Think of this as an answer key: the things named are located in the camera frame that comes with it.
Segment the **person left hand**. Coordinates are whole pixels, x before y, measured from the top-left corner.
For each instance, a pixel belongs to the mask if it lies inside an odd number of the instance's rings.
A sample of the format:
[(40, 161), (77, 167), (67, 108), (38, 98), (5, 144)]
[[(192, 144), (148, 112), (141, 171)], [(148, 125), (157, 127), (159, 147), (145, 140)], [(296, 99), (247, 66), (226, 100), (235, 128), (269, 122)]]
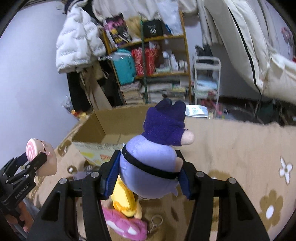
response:
[[(25, 232), (29, 232), (34, 223), (34, 220), (30, 215), (29, 211), (27, 210), (27, 207), (23, 201), (18, 204), (18, 207), (20, 210), (18, 214), (18, 218), (20, 221), (24, 222), (23, 230)], [(6, 218), (6, 221), (11, 225), (18, 224), (18, 219), (15, 218), (14, 216), (11, 216), (8, 214), (5, 216), (5, 218)]]

